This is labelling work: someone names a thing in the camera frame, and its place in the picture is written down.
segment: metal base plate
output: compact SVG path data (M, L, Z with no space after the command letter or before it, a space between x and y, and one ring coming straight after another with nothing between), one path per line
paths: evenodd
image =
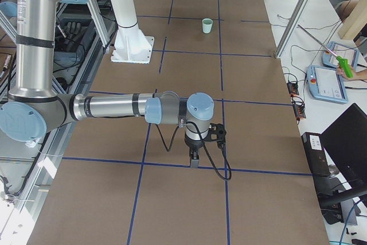
M147 41L151 45L151 48L153 49L154 37L146 36L145 38L147 39ZM148 64L150 62L151 54L152 54L152 50L144 50L144 51L141 51L137 55L133 55L132 57L129 57L125 48L115 48L111 56L111 61L114 63Z

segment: black strap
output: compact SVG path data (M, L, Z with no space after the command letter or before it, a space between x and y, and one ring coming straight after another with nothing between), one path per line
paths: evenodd
M16 44L28 45L28 46L50 48L50 49L53 49L55 47L55 42L54 41L41 40L39 38L34 38L34 37L25 37L25 36L21 36L20 34L17 35L15 43Z
M180 99L178 105L178 126L184 127L186 125L186 114L188 111L188 100Z
M91 113L91 100L92 100L92 98L93 98L93 96L88 96L84 100L84 112L85 112L85 115L88 118L94 118L94 116Z
M65 105L65 103L63 102L63 100L61 100L59 97L57 97L57 100L61 103L61 105L63 106L64 108L64 120L63 122L60 124L60 126L62 126L65 121L67 120L67 117L68 117L68 110L67 110L67 107Z
M134 25L131 25L129 27L124 27L124 26L121 26L121 25L119 25L119 27L128 29L128 28L132 28L132 27L136 26L137 24L138 24L138 22L136 22Z
M57 97L51 97L51 98L28 98L28 97L19 97L14 96L12 94L8 94L8 99L14 100L16 102L20 103L51 103L57 100Z
M132 95L132 112L134 113L134 116L140 117L141 114L139 112L139 95L140 94L133 94Z
M70 102L69 102L69 112L70 112L70 116L71 118L73 118L73 120L78 121L78 119L75 116L74 113L74 100L75 100L76 94L74 94L71 98L70 98Z

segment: person's arm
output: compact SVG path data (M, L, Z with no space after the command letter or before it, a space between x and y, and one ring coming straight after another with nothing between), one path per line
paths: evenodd
M345 72L342 68L337 68L337 74L342 75L344 79L346 80L367 80L367 69L364 69L362 71L356 72L352 66L349 66L350 70L353 74L353 77L347 77L345 75Z

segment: white pillar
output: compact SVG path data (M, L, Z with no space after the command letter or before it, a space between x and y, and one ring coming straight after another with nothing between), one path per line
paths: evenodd
M149 63L154 37L146 37L139 29L134 0L111 0L119 30L111 61Z

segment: white table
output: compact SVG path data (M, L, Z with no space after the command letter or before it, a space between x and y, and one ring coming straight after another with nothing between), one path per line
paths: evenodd
M290 18L292 16L293 9L297 4L298 0L264 0L267 13L269 16L270 23L272 25L282 25L286 26L288 21L280 18L278 15L284 18ZM302 18L299 22L301 26L304 28L322 28L325 26L332 25L338 22L339 17L337 16L334 8L332 7L329 0L311 0L307 5L306 10L304 11ZM272 26L272 32L274 35L274 39L276 44L278 45L282 34L285 28L281 26ZM329 35L331 35L331 31L334 31L335 28L328 27L322 30L313 30L309 29L308 31L315 36L320 41L325 41ZM331 37L330 41L341 42L345 45L355 47L353 41L341 40L337 31ZM304 31L296 28L293 35L290 38L290 42L288 43L286 50L283 52L280 57L282 61L282 66L289 68L290 72L294 74L298 80L304 79L304 73L300 70L296 69L291 65L291 46L298 45L307 50L318 50L320 46L312 40ZM292 48L292 58L293 64L296 65L303 71L307 71L308 66L311 64L315 55L316 58L313 61L314 65L322 65L321 62L321 53L320 52L306 52L297 47ZM358 60L359 64L367 65L364 58L360 55ZM299 93L300 97L304 99L306 104L306 116L307 119L301 120L299 124L299 132L302 135L304 132L316 132L322 133L330 124L332 124L352 103L357 103L358 106L367 113L367 91L366 90L347 90L347 95L349 102L347 104L337 104L324 102L321 100L314 99L309 93L309 89L306 87L303 89L304 82L299 82ZM361 81L349 81L347 82L347 86L350 87L367 87L367 83L363 83ZM340 176L341 182L344 182L345 179L343 176ZM362 203L358 205L362 209L362 214L367 214L367 209L364 207ZM358 217L358 226L348 226L350 232L358 232L357 235L345 235L344 242L351 243L352 238L367 240L367 218ZM341 231L343 229L344 224L337 223L335 225L328 225L325 222L327 233L329 235L330 240L339 241Z

